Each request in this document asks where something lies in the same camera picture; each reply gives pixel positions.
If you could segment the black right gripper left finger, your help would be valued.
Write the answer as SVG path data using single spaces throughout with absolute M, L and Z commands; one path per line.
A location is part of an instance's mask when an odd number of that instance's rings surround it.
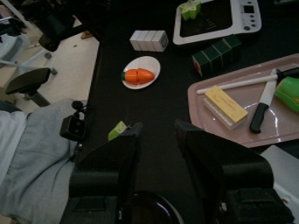
M 141 129 L 137 122 L 77 159 L 60 224 L 131 224 Z

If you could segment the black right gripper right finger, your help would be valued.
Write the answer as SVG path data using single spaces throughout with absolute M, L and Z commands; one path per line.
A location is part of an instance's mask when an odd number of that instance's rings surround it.
M 175 135 L 200 204 L 204 224 L 295 224 L 273 189 L 267 160 L 245 146 L 188 122 Z

